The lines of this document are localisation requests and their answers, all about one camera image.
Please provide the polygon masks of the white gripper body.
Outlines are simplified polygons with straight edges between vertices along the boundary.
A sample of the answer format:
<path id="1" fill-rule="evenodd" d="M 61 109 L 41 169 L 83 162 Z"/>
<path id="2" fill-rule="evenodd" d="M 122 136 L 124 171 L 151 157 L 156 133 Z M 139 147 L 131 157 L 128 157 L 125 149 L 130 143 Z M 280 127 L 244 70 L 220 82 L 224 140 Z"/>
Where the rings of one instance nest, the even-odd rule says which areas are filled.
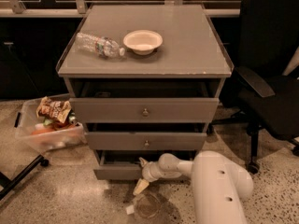
<path id="1" fill-rule="evenodd" d="M 148 182 L 157 181 L 162 177 L 162 171 L 157 161 L 146 161 L 142 164 L 142 176 Z"/>

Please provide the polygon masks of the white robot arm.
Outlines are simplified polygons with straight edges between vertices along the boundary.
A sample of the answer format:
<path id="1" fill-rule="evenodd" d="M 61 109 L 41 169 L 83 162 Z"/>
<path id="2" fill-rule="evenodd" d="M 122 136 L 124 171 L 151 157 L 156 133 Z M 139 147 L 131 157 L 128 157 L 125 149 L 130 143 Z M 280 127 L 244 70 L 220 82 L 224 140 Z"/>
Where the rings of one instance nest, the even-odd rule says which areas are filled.
<path id="1" fill-rule="evenodd" d="M 134 195 L 161 178 L 186 176 L 192 182 L 196 224 L 248 224 L 242 201 L 252 195 L 249 172 L 215 151 L 201 151 L 192 161 L 165 153 L 157 161 L 141 159 L 142 177 Z"/>

